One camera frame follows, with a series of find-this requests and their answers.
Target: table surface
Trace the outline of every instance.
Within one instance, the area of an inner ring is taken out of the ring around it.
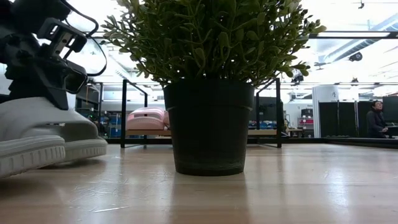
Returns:
[[[0,180],[0,223],[396,224],[398,151],[248,146],[244,173],[175,172],[171,146],[121,149]]]

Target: desk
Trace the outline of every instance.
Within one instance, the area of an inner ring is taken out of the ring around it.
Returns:
[[[393,136],[398,136],[398,126],[387,126],[388,132],[386,133],[389,138],[393,138]]]

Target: shelf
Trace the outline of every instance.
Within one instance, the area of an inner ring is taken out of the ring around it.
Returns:
[[[127,130],[126,135],[158,135],[170,136],[170,130]],[[272,136],[276,135],[276,130],[249,130],[250,136]]]

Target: man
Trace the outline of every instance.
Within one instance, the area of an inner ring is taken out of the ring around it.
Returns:
[[[366,115],[369,138],[386,138],[385,134],[388,128],[381,111],[382,103],[380,101],[372,102],[371,110]]]

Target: cable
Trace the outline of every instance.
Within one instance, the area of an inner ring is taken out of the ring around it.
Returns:
[[[89,16],[84,15],[84,14],[81,13],[79,10],[77,10],[76,8],[74,8],[71,4],[69,4],[69,2],[67,2],[67,0],[61,0],[61,2],[63,2],[64,5],[66,5],[67,7],[69,7],[70,10],[72,10],[72,11],[75,12],[75,13],[77,13],[79,16],[84,17],[85,19],[87,19],[87,20],[89,20],[89,21],[91,21],[91,22],[94,23],[94,25],[95,25],[94,29],[93,29],[92,31],[90,31],[89,33],[86,34],[86,38],[94,40],[95,44],[99,47],[99,49],[101,50],[101,52],[102,52],[102,54],[104,55],[104,58],[105,58],[105,66],[104,66],[104,67],[101,69],[101,71],[99,71],[98,73],[87,73],[87,76],[88,76],[88,77],[97,77],[97,76],[101,75],[101,74],[104,73],[105,70],[106,70],[106,67],[107,67],[107,65],[108,65],[108,59],[106,58],[106,55],[105,55],[105,53],[104,53],[104,50],[102,49],[102,47],[100,46],[100,44],[92,37],[92,35],[93,35],[95,32],[98,31],[98,29],[100,28],[100,25],[98,24],[98,22],[97,22],[95,19],[93,19],[93,18],[91,18],[91,17],[89,17]],[[71,26],[67,19],[65,19],[65,22],[66,22],[69,26]],[[69,49],[68,52],[65,54],[65,56],[64,56],[63,58],[66,59],[67,57],[69,57],[69,55],[71,54],[71,52],[72,52],[72,49]]]

